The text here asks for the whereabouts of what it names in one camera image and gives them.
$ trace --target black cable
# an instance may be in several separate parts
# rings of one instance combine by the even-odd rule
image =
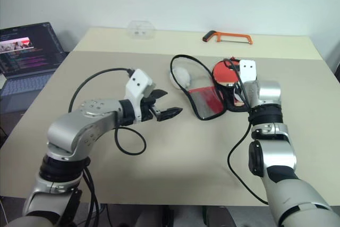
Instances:
[[[87,184],[90,192],[91,192],[91,202],[90,202],[90,208],[89,208],[89,213],[87,215],[87,218],[86,218],[86,223],[85,223],[85,227],[88,227],[90,225],[90,221],[91,221],[91,215],[94,211],[94,203],[95,203],[95,197],[93,196],[92,194],[92,191],[91,191],[91,188],[90,188],[90,182],[85,174],[85,171],[83,171],[83,178],[85,180],[85,183]]]
[[[74,100],[76,98],[76,96],[78,95],[79,91],[81,90],[81,88],[84,87],[84,85],[90,81],[92,78],[100,75],[100,74],[103,74],[103,73],[107,73],[107,72],[111,72],[111,71],[126,71],[127,73],[131,73],[132,70],[131,69],[126,69],[126,68],[114,68],[114,69],[105,69],[105,70],[102,70],[102,71],[99,71],[93,75],[91,75],[90,77],[88,77],[84,82],[82,82],[79,87],[76,89],[76,91],[74,92],[72,98],[71,98],[71,101],[70,101],[70,105],[69,105],[69,113],[72,112],[72,107],[73,107],[73,103],[74,103]]]
[[[245,88],[244,88],[244,84],[243,84],[243,82],[242,82],[242,80],[241,80],[241,77],[240,77],[240,75],[239,75],[239,73],[238,73],[238,71],[237,71],[237,69],[236,69],[236,66],[234,65],[233,61],[231,61],[231,60],[225,58],[225,59],[223,59],[223,63],[224,63],[224,65],[225,65],[227,68],[230,68],[230,67],[227,66],[227,64],[225,63],[226,61],[232,66],[233,70],[235,71],[235,74],[236,74],[236,76],[237,76],[237,79],[238,79],[239,82],[240,82],[240,86],[241,86],[241,89],[242,89],[243,94],[244,94],[244,99],[245,99],[245,101],[243,101],[243,102],[244,102],[245,105],[247,106],[248,110],[250,110],[250,102],[249,102],[248,96],[247,96],[247,94],[246,94],[246,91],[245,91]]]
[[[261,199],[259,196],[257,196],[244,182],[243,180],[239,177],[239,175],[236,174],[236,172],[233,170],[231,164],[230,164],[230,157],[233,153],[233,151],[235,151],[235,149],[242,143],[242,141],[247,137],[249,131],[251,129],[251,123],[249,123],[248,128],[245,132],[245,134],[243,135],[243,137],[240,139],[239,142],[237,142],[237,144],[230,150],[229,154],[228,154],[228,158],[227,158],[227,162],[228,162],[228,166],[229,169],[231,170],[231,172],[237,177],[237,179],[243,184],[243,186],[248,190],[248,192],[250,192],[255,198],[257,198],[259,201],[261,201],[262,203],[268,205],[268,202],[266,202],[265,200]]]
[[[110,224],[111,227],[113,227],[111,219],[110,219],[110,215],[108,213],[108,205],[107,204],[106,204],[106,215],[107,215],[108,223]]]
[[[140,155],[140,154],[144,153],[144,151],[147,149],[147,142],[146,142],[145,138],[143,137],[143,135],[141,133],[139,133],[137,130],[134,130],[134,129],[131,129],[131,128],[128,128],[128,127],[121,127],[120,124],[119,124],[119,121],[118,121],[118,115],[117,114],[116,114],[116,117],[115,117],[115,122],[116,122],[116,125],[117,125],[117,128],[115,129],[115,142],[116,142],[116,146],[118,147],[118,149],[122,153],[127,154],[127,155],[132,155],[132,156]],[[142,149],[142,151],[137,152],[137,153],[131,153],[131,152],[123,149],[123,147],[119,144],[119,141],[118,141],[118,130],[119,129],[130,130],[133,133],[137,134],[142,139],[143,144],[144,144],[144,148]]]
[[[91,196],[93,196],[94,202],[95,202],[95,207],[96,207],[96,219],[94,221],[94,224],[92,226],[97,227],[99,224],[99,205],[98,205],[98,200],[96,197],[96,193],[95,193],[95,185],[94,185],[94,181],[92,179],[91,173],[89,171],[89,169],[87,167],[84,168],[85,174],[84,175],[84,179],[86,184],[88,185],[88,188],[91,191]]]
[[[95,191],[93,189],[93,185],[92,183],[89,181],[88,177],[86,176],[86,173],[84,172],[83,173],[83,178],[85,180],[85,183],[87,184],[90,192],[91,192],[91,203],[90,203],[90,209],[89,209],[89,213],[88,213],[88,216],[87,216],[87,219],[86,219],[86,223],[85,223],[85,227],[88,227],[90,225],[90,221],[91,221],[91,215],[93,213],[93,207],[94,207],[94,204],[96,205],[96,216],[95,216],[95,221],[93,222],[93,225],[92,226],[95,226],[97,227],[98,226],[98,222],[99,222],[99,206],[98,206],[98,201],[97,201],[97,197],[96,197],[96,194],[95,194]]]
[[[104,204],[104,207],[100,210],[99,215],[101,215],[102,212],[104,212],[105,207],[107,207],[107,204]],[[86,219],[85,219],[84,221],[81,221],[80,223],[77,223],[76,226],[79,226],[79,225],[83,224],[84,222],[86,222]]]
[[[94,77],[100,75],[100,74],[103,74],[103,73],[107,73],[107,72],[111,72],[111,71],[126,71],[130,76],[133,74],[133,70],[131,69],[126,69],[126,68],[113,68],[113,69],[106,69],[106,70],[102,70],[102,71],[99,71],[93,75],[91,75],[90,77],[88,77],[84,82],[82,82],[78,88],[76,89],[76,91],[74,92],[72,98],[71,98],[71,101],[70,101],[70,104],[69,104],[69,110],[68,112],[71,113],[72,112],[72,107],[73,107],[73,104],[74,104],[74,101],[75,101],[75,98],[77,97],[78,93],[80,92],[80,90],[85,86],[85,84],[87,82],[89,82],[91,79],[93,79]],[[117,125],[117,128],[115,129],[115,142],[116,142],[116,145],[118,147],[118,149],[125,153],[125,154],[128,154],[128,155],[140,155],[142,154],[145,150],[146,150],[146,147],[147,147],[147,144],[146,144],[146,141],[145,141],[145,138],[137,131],[131,129],[131,128],[127,128],[127,127],[120,127],[119,126],[119,123],[116,121],[116,125]],[[119,142],[118,142],[118,129],[125,129],[125,130],[130,130],[134,133],[136,133],[143,141],[143,144],[144,144],[144,148],[142,151],[138,152],[138,153],[131,153],[131,152],[128,152],[126,150],[124,150]],[[92,215],[92,212],[93,212],[93,207],[95,206],[96,207],[96,216],[95,216],[95,221],[94,221],[94,224],[93,226],[98,226],[99,224],[99,205],[98,205],[98,200],[97,200],[97,196],[96,196],[96,193],[95,193],[95,185],[94,185],[94,182],[93,182],[93,179],[92,179],[92,176],[90,174],[90,171],[88,170],[87,167],[84,168],[83,170],[83,178],[84,178],[84,181],[86,182],[90,192],[91,192],[91,202],[90,202],[90,211],[88,213],[88,216],[87,216],[87,219],[86,219],[86,223],[85,223],[85,227],[88,227],[89,224],[90,224],[90,221],[91,219],[91,215]]]
[[[247,92],[245,91],[245,87],[244,87],[244,84],[240,78],[240,75],[236,69],[236,66],[234,65],[234,63],[232,62],[232,60],[229,60],[227,58],[223,59],[223,62],[224,62],[224,65],[227,67],[227,68],[230,68],[229,66],[227,66],[227,64],[225,63],[225,61],[227,61],[232,69],[234,70],[238,80],[239,80],[239,83],[240,83],[240,87],[241,87],[241,93],[239,94],[239,97],[241,98],[241,100],[244,102],[244,104],[247,106],[248,108],[248,112],[251,110],[251,106],[250,106],[250,102],[249,102],[249,99],[248,99],[248,96],[247,96]],[[239,85],[237,83],[235,83],[235,88],[236,90],[239,90]],[[237,147],[243,142],[243,140],[248,136],[249,132],[250,132],[250,129],[251,129],[251,123],[249,122],[249,125],[248,125],[248,128],[245,132],[245,134],[243,135],[243,137],[240,139],[239,142],[236,143],[236,145],[230,150],[229,154],[228,154],[228,158],[227,158],[227,163],[228,163],[228,167],[229,169],[231,170],[231,172],[234,174],[234,176],[237,177],[237,179],[241,182],[241,184],[243,184],[243,186],[248,190],[248,192],[250,192],[255,198],[257,198],[260,202],[268,205],[268,202],[261,199],[259,196],[257,196],[246,184],[245,182],[242,180],[242,178],[239,177],[239,175],[236,174],[236,172],[233,170],[231,164],[230,164],[230,157],[232,155],[232,153],[237,149]]]

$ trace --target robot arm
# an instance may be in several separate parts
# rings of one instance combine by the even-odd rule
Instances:
[[[281,112],[277,82],[245,83],[253,125],[249,169],[261,177],[268,204],[278,226],[340,226],[340,217],[307,182],[294,173],[296,157]]]
[[[154,90],[155,84],[137,69],[126,84],[124,100],[87,100],[61,116],[49,128],[48,150],[36,184],[26,200],[23,216],[9,224],[14,226],[68,226],[78,209],[81,190],[78,185],[95,142],[120,125],[131,125],[152,119],[167,120],[181,108],[160,111],[156,99],[167,92]]]

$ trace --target red object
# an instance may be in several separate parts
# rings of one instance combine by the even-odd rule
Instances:
[[[238,67],[239,66],[239,62],[238,61],[233,61],[233,64]],[[230,83],[231,85],[233,85],[234,83],[238,82],[238,78],[237,75],[235,74],[235,71],[228,68],[227,66],[230,66],[229,62],[224,62],[224,61],[220,61],[218,62],[213,70],[213,76],[215,78],[215,80],[221,84],[221,85],[227,85],[228,83]]]
[[[201,87],[197,89],[189,90],[190,95],[195,94],[197,98],[197,94],[201,97],[204,104],[207,104],[209,108],[215,113],[218,114],[223,111],[223,104],[216,94],[216,89],[214,86],[211,87]]]

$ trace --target laptop keyboard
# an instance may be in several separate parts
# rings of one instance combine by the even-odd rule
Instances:
[[[2,96],[25,93],[27,91],[42,90],[52,74],[40,75],[8,81],[5,85]]]

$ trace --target beige table surface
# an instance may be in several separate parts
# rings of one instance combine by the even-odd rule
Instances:
[[[158,107],[183,107],[171,120],[151,120],[133,128],[147,140],[140,156],[118,151],[113,132],[102,136],[90,157],[90,170],[101,203],[260,205],[226,166],[228,151],[247,128],[247,114],[226,113],[211,121],[199,121],[190,104],[168,76],[172,55],[71,52],[28,109],[0,151],[0,194],[26,197],[34,174],[46,153],[46,132],[63,113],[77,86],[91,74],[112,67],[135,67],[146,71],[157,88],[169,92]],[[218,57],[200,57],[208,66]],[[281,83],[284,122],[288,124],[297,155],[297,175],[310,182],[331,204],[340,205],[340,86],[322,60],[257,58],[259,79]],[[128,78],[124,72],[107,73],[89,82],[75,101],[122,99]],[[138,150],[141,142],[124,131],[121,143]],[[262,198],[259,177],[248,170],[248,144],[240,146],[232,164]],[[89,200],[88,190],[83,201]]]

